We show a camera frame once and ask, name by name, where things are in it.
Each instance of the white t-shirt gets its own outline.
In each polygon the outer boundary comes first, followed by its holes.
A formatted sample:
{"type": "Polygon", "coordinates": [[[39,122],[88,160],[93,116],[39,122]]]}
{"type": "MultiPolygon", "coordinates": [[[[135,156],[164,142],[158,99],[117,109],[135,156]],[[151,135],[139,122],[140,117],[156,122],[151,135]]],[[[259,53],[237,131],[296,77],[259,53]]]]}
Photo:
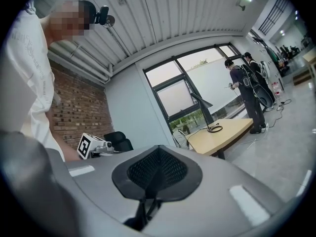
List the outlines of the white t-shirt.
{"type": "Polygon", "coordinates": [[[47,43],[34,7],[19,13],[3,46],[3,59],[16,69],[37,96],[21,132],[34,137],[46,148],[56,149],[65,161],[61,148],[49,130],[45,113],[50,109],[54,95],[54,74],[47,57],[47,43]]]}

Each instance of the person in black clothing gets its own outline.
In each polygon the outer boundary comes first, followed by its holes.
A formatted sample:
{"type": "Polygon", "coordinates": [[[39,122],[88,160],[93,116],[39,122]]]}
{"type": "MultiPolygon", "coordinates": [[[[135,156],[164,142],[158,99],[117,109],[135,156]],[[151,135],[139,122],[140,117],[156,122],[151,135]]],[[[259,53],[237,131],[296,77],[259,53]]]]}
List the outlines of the person in black clothing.
{"type": "Polygon", "coordinates": [[[230,89],[238,88],[241,93],[242,100],[245,104],[248,115],[253,119],[253,128],[250,130],[251,134],[261,133],[261,128],[265,128],[265,118],[263,116],[259,100],[254,96],[251,87],[245,87],[242,81],[242,72],[240,66],[236,66],[232,60],[225,61],[225,67],[230,70],[230,75],[233,83],[230,83],[230,89]]]}
{"type": "MultiPolygon", "coordinates": [[[[246,59],[246,61],[249,63],[250,65],[250,69],[255,72],[255,75],[258,79],[258,83],[265,89],[265,91],[269,94],[269,96],[272,99],[273,105],[276,105],[276,99],[274,94],[272,93],[272,91],[269,89],[266,80],[261,76],[261,71],[260,71],[260,67],[258,65],[258,63],[252,59],[251,54],[246,52],[243,57],[246,59]]],[[[266,108],[266,112],[272,111],[274,109],[274,106],[271,106],[269,108],[266,108]]]]}

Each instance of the brick wall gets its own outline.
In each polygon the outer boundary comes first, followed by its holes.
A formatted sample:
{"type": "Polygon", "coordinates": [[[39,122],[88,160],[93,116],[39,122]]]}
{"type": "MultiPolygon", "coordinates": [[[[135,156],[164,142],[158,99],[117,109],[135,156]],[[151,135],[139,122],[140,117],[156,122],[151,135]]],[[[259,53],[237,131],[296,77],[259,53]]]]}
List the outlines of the brick wall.
{"type": "Polygon", "coordinates": [[[55,75],[55,91],[60,105],[52,104],[54,129],[65,142],[77,149],[82,133],[103,138],[113,132],[103,88],[50,61],[55,75]]]}

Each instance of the hand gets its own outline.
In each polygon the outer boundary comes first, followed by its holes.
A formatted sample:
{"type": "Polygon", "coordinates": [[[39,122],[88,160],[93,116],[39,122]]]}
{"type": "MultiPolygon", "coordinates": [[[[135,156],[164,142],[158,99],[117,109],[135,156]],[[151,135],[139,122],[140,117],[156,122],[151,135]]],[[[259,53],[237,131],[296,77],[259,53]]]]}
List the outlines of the hand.
{"type": "Polygon", "coordinates": [[[234,85],[233,85],[232,83],[228,84],[228,87],[229,87],[231,90],[235,90],[234,85]]]}

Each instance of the corrugated metal ceiling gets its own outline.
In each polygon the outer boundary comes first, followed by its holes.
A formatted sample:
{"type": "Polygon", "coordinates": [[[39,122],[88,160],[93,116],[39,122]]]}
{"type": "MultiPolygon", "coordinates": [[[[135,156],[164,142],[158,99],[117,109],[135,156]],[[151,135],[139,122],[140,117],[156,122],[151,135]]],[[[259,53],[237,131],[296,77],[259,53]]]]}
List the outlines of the corrugated metal ceiling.
{"type": "MultiPolygon", "coordinates": [[[[49,14],[56,1],[36,0],[38,16],[49,14]]],[[[85,74],[93,74],[101,83],[104,83],[104,80],[94,73],[95,70],[108,77],[103,69],[111,74],[110,67],[113,67],[115,74],[121,69],[121,65],[126,64],[124,61],[127,58],[131,60],[132,57],[137,57],[141,50],[145,53],[146,48],[151,47],[153,50],[155,45],[161,46],[166,40],[178,40],[182,37],[185,41],[186,37],[194,33],[205,33],[209,36],[218,32],[243,35],[244,27],[253,20],[256,3],[260,3],[260,0],[255,0],[242,11],[236,6],[238,0],[89,1],[97,8],[107,5],[110,8],[109,14],[116,19],[115,25],[109,29],[95,25],[94,31],[90,31],[84,39],[73,41],[72,45],[66,41],[53,44],[50,48],[50,58],[54,57],[58,62],[58,57],[61,57],[64,64],[69,62],[75,69],[80,68],[85,74]],[[60,53],[61,48],[70,55],[60,53]],[[85,66],[76,63],[73,57],[82,58],[82,54],[93,59],[100,67],[89,64],[92,70],[88,71],[85,66]]]]}

